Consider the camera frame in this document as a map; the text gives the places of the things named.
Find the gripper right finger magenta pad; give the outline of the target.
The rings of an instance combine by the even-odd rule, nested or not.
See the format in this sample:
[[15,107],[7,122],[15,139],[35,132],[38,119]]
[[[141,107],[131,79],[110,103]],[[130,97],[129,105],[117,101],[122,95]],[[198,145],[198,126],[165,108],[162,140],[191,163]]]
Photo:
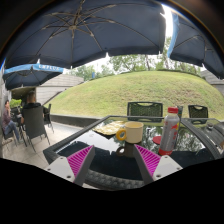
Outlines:
[[145,185],[182,169],[170,156],[159,156],[137,144],[134,145],[133,155]]

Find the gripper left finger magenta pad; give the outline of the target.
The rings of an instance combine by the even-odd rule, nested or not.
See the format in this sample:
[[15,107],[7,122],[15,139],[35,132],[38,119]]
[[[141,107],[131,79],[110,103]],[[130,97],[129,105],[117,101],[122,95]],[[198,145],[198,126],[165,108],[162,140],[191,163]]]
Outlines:
[[82,186],[94,156],[95,147],[91,145],[68,157],[59,156],[46,171]]

